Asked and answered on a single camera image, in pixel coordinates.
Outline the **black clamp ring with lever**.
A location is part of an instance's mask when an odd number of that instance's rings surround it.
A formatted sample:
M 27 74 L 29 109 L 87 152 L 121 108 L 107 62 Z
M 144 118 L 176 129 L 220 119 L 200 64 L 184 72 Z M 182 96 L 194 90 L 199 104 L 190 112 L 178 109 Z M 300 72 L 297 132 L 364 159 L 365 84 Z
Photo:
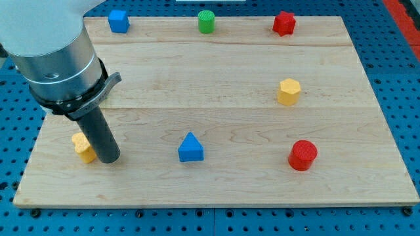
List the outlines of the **black clamp ring with lever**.
M 80 120 L 80 118 L 95 108 L 105 100 L 112 88 L 121 82 L 119 72 L 108 75 L 103 61 L 99 58 L 102 75 L 98 82 L 92 88 L 88 89 L 86 93 L 76 96 L 71 100 L 46 100 L 40 97 L 40 93 L 36 92 L 31 85 L 29 90 L 35 100 L 41 105 L 47 113 L 53 115 L 64 115 L 71 121 Z

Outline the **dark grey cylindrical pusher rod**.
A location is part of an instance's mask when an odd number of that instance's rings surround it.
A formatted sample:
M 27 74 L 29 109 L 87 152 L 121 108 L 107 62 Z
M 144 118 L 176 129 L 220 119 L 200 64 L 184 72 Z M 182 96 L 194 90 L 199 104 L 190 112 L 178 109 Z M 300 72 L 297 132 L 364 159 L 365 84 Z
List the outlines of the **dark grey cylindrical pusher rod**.
M 119 158 L 120 148 L 99 107 L 82 116 L 77 124 L 102 163 Z

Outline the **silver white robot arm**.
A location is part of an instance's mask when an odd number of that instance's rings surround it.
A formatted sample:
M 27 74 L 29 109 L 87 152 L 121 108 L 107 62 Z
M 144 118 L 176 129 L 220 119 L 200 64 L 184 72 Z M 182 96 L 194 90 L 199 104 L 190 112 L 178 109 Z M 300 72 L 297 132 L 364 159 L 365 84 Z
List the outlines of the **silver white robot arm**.
M 102 0 L 2 1 L 1 44 L 41 107 L 77 122 L 103 163 L 120 149 L 99 108 L 121 81 L 109 75 L 84 25 Z

